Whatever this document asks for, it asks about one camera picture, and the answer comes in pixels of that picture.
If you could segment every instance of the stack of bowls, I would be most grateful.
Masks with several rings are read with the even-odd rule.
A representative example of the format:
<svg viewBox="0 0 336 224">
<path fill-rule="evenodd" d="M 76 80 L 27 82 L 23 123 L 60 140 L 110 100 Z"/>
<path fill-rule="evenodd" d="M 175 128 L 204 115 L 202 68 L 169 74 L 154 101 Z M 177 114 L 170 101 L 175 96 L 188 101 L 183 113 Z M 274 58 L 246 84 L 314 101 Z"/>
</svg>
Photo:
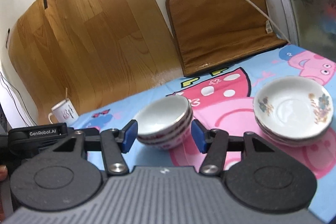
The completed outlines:
<svg viewBox="0 0 336 224">
<path fill-rule="evenodd" d="M 300 76 L 276 79 L 253 99 L 255 119 L 273 141 L 288 146 L 310 145 L 329 128 L 334 114 L 328 91 Z"/>
<path fill-rule="evenodd" d="M 171 149 L 190 135 L 193 110 L 186 97 L 171 95 L 153 102 L 133 118 L 138 141 L 158 149 Z"/>
</svg>

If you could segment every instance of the wooden board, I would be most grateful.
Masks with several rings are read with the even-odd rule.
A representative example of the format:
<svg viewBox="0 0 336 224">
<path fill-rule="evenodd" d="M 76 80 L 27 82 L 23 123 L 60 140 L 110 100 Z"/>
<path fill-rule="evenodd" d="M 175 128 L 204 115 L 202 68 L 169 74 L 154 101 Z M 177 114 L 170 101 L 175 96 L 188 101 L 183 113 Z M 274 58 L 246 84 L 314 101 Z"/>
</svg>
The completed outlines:
<svg viewBox="0 0 336 224">
<path fill-rule="evenodd" d="M 65 97 L 79 114 L 182 76 L 155 0 L 37 0 L 11 29 L 10 60 L 47 123 Z"/>
</svg>

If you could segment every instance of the white mug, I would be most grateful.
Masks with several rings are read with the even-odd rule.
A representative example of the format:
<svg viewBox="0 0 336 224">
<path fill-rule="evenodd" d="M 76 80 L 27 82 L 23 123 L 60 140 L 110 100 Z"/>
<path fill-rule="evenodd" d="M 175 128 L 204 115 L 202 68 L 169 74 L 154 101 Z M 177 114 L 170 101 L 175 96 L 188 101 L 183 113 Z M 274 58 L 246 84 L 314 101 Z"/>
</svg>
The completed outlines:
<svg viewBox="0 0 336 224">
<path fill-rule="evenodd" d="M 64 99 L 51 108 L 51 113 L 48 115 L 49 122 L 51 123 L 53 123 L 50 120 L 52 115 L 55 115 L 59 122 L 66 122 L 67 126 L 71 125 L 78 119 L 78 113 L 69 98 Z"/>
</svg>

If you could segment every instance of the table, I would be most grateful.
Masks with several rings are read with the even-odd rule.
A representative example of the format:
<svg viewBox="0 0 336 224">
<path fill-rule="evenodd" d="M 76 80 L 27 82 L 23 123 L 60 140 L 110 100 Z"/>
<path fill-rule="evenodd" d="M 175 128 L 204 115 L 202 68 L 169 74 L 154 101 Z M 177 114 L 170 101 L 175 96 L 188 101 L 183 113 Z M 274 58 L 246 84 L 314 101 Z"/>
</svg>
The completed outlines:
<svg viewBox="0 0 336 224">
<path fill-rule="evenodd" d="M 253 114 L 252 100 L 266 83 L 288 75 L 300 75 L 322 84 L 336 103 L 336 64 L 295 45 L 258 54 L 244 61 L 224 66 L 193 78 L 180 78 L 164 85 L 130 96 L 121 101 L 85 113 L 72 125 L 75 128 L 122 128 L 149 103 L 169 94 L 189 99 L 194 117 L 207 128 L 221 128 L 232 136 L 253 131 L 272 142 L 261 132 Z M 318 179 L 318 188 L 309 209 L 318 218 L 329 222 L 336 215 L 336 120 L 317 143 L 291 148 L 275 144 L 310 168 Z M 170 151 L 158 151 L 137 140 L 124 155 L 129 168 L 135 165 L 185 166 L 199 169 L 204 155 L 199 153 L 192 137 Z M 101 170 L 104 165 L 100 152 L 89 152 L 88 160 Z M 240 160 L 239 152 L 228 152 L 225 168 Z"/>
</svg>

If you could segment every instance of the blue hat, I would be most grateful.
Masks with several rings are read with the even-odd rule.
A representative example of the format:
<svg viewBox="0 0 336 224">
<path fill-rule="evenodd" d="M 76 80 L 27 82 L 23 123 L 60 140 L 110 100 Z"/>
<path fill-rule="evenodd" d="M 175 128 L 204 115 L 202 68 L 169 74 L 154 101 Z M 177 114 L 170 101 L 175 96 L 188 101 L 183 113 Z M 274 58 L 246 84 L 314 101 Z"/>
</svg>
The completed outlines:
<svg viewBox="0 0 336 224">
<path fill-rule="evenodd" d="M 287 45 L 279 51 L 279 57 L 282 60 L 288 61 L 292 56 L 297 55 L 304 51 L 305 51 L 304 48 L 300 48 L 295 45 Z"/>
</svg>

